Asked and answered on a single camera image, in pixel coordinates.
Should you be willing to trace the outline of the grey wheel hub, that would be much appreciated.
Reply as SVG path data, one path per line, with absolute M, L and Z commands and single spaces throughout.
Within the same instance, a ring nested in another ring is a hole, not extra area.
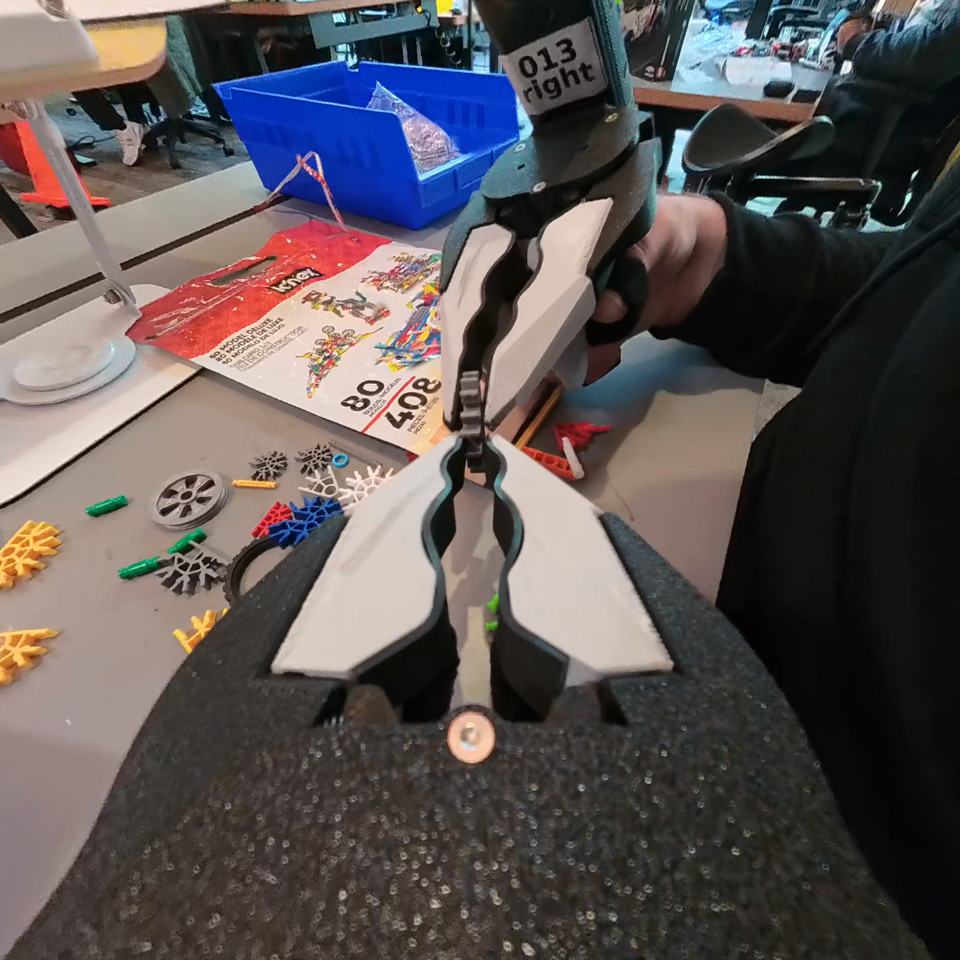
M 229 498 L 229 485 L 215 471 L 176 474 L 149 503 L 150 520 L 174 532 L 191 531 L 217 516 Z

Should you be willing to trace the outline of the background wooden table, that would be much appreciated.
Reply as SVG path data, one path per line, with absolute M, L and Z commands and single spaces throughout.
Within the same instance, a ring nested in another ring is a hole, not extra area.
M 813 90 L 816 96 L 810 102 L 767 97 L 761 87 L 729 83 L 726 78 L 670 81 L 652 81 L 633 78 L 633 96 L 644 109 L 659 109 L 691 114 L 699 117 L 726 102 L 733 102 L 744 112 L 771 124 L 796 125 L 806 121 L 814 112 L 816 102 L 831 74 L 799 64 L 791 65 L 792 82 L 799 90 Z

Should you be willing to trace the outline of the red white ribbon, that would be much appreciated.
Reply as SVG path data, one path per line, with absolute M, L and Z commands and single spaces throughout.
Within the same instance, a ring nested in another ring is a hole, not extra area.
M 316 213 L 310 213 L 304 209 L 294 209 L 284 205 L 286 203 L 284 198 L 288 196 L 286 189 L 289 186 L 292 186 L 294 182 L 301 176 L 310 178 L 317 186 L 320 187 L 323 197 L 325 198 L 328 211 L 333 216 L 333 222 L 337 225 L 342 233 L 347 232 L 349 228 L 333 197 L 333 193 L 325 175 L 321 157 L 316 150 L 309 150 L 306 152 L 306 154 L 298 153 L 295 156 L 294 166 L 290 169 L 290 171 L 282 178 L 277 186 L 270 190 L 267 197 L 254 205 L 249 212 L 258 214 L 270 210 L 276 205 L 280 205 L 280 213 L 299 217 L 306 222 L 321 220 L 322 217 Z

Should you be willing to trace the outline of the black rubber tyre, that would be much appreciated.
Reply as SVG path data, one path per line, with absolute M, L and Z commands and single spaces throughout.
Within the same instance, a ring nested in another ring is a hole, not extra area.
M 234 606 L 242 596 L 242 581 L 251 564 L 269 551 L 280 548 L 280 545 L 268 534 L 252 539 L 233 557 L 227 565 L 222 580 L 223 596 L 227 606 Z

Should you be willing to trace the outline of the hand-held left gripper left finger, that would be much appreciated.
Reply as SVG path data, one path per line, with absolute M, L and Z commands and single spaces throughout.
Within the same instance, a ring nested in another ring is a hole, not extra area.
M 442 560 L 461 489 L 462 441 L 449 437 L 356 506 L 271 673 L 376 686 L 406 721 L 446 714 L 460 658 Z

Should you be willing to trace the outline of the printed construction toy bag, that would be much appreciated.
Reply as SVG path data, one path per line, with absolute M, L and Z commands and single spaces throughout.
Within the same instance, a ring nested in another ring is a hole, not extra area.
M 419 456 L 449 434 L 440 265 L 437 249 L 311 220 L 140 307 L 126 334 Z

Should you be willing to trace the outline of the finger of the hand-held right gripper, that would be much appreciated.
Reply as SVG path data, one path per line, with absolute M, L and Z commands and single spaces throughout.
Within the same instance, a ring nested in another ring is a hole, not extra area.
M 479 376 L 498 329 L 516 234 L 499 223 L 455 223 L 440 261 L 440 380 L 444 423 L 463 426 L 461 380 Z
M 515 405 L 528 400 L 548 374 L 567 388 L 584 385 L 589 367 L 585 325 L 597 301 L 587 269 L 613 204 L 610 198 L 584 201 L 548 222 L 538 237 L 538 267 L 491 356 L 488 428 L 495 429 Z

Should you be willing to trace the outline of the clear bag of parts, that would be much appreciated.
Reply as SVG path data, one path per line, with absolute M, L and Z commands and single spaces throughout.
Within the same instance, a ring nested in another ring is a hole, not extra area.
M 450 134 L 379 80 L 366 108 L 397 117 L 417 174 L 431 173 L 461 159 L 462 152 Z

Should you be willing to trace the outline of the stand base disc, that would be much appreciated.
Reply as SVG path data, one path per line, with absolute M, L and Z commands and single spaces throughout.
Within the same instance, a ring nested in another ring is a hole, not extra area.
M 92 394 L 122 377 L 137 347 L 128 337 L 83 334 L 78 342 L 30 343 L 18 338 L 1 349 L 1 399 L 52 405 Z

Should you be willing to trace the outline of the blue snowflake connector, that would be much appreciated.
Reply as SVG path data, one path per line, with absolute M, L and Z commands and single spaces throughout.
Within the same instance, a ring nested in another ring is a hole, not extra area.
M 306 496 L 300 507 L 291 507 L 291 516 L 271 523 L 268 536 L 279 548 L 294 548 L 318 530 L 327 520 L 341 516 L 339 499 Z

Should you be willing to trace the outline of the white snowflake connector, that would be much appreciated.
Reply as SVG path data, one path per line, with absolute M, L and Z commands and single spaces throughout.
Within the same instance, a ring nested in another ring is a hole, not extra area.
M 351 516 L 356 508 L 369 499 L 395 475 L 393 468 L 384 468 L 382 464 L 368 466 L 366 473 L 354 471 L 342 481 L 337 492 L 337 500 L 345 516 Z

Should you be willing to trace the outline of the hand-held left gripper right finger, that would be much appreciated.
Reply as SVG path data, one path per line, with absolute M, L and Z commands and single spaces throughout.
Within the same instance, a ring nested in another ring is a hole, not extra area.
M 496 713 L 542 721 L 569 689 L 672 672 L 602 511 L 505 440 L 486 453 L 503 553 L 489 653 Z

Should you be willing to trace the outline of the long yellow rod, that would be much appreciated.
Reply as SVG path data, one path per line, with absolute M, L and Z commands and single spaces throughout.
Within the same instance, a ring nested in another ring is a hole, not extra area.
M 513 442 L 514 445 L 519 449 L 523 449 L 530 445 L 530 442 L 541 430 L 546 421 L 551 417 L 552 413 L 564 397 L 565 387 L 562 383 L 552 381 L 547 385 L 550 386 L 550 390 L 545 393 L 542 402 L 540 402 L 535 408 L 532 417 L 529 418 L 529 421 L 525 424 L 522 431 L 517 435 Z

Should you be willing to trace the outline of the orange traffic cone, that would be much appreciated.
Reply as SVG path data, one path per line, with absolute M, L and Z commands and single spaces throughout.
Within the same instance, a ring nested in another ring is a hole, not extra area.
M 12 171 L 30 178 L 32 189 L 20 195 L 23 201 L 70 210 L 66 193 L 28 123 L 1 126 L 1 160 Z

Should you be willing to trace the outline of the person's right hand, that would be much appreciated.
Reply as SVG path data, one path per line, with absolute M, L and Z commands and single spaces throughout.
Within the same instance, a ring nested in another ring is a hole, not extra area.
M 635 334 L 699 349 L 686 332 L 722 272 L 729 246 L 732 203 L 720 194 L 662 194 L 646 235 L 626 252 L 626 266 L 646 277 L 641 305 L 608 288 L 600 295 L 587 328 L 584 385 L 615 369 L 622 346 Z

